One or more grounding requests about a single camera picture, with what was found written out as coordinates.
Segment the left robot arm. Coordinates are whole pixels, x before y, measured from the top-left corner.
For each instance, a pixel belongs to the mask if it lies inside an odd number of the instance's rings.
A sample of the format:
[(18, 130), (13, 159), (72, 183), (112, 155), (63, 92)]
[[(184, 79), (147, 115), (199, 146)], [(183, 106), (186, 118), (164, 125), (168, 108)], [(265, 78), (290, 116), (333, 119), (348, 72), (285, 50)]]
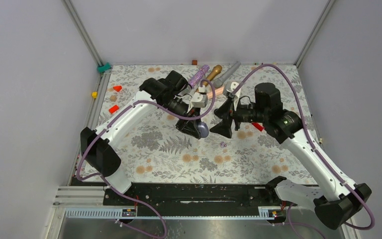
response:
[(197, 139), (208, 135), (201, 121), (200, 110), (207, 106), (205, 86), (201, 86), (187, 103), (179, 97), (188, 81), (178, 72), (171, 71), (165, 78), (145, 80), (134, 97), (103, 124), (95, 129), (85, 127), (80, 133), (81, 159), (87, 162), (115, 192), (115, 198), (124, 205), (134, 200), (132, 182), (121, 168), (122, 160), (115, 148), (144, 118), (161, 109), (178, 118), (177, 129)]

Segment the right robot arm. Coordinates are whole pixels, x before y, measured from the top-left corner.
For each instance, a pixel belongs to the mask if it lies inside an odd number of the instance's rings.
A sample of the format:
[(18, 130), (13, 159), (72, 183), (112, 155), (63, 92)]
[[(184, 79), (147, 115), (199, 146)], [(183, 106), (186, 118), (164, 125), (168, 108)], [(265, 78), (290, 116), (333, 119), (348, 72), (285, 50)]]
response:
[(210, 132), (232, 137), (231, 125), (238, 130), (241, 123), (261, 123), (265, 132), (283, 148), (289, 150), (306, 168), (318, 185), (318, 189), (294, 183), (278, 176), (266, 184), (268, 203), (278, 205), (282, 201), (295, 203), (309, 209), (332, 230), (338, 229), (359, 212), (362, 203), (371, 195), (370, 187), (356, 184), (331, 161), (303, 128), (301, 118), (285, 110), (280, 91), (272, 83), (260, 83), (254, 88), (255, 101), (241, 104), (237, 82), (229, 82), (223, 89), (227, 97), (214, 114), (222, 121)]

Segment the blue-grey earbud case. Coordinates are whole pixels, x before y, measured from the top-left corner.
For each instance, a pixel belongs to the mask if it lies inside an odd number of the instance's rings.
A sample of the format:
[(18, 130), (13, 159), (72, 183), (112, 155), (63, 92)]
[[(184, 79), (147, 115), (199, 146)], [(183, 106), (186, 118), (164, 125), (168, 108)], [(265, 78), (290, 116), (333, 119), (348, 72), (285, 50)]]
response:
[(200, 133), (201, 138), (207, 138), (209, 135), (209, 128), (205, 122), (199, 122), (197, 124), (198, 131)]

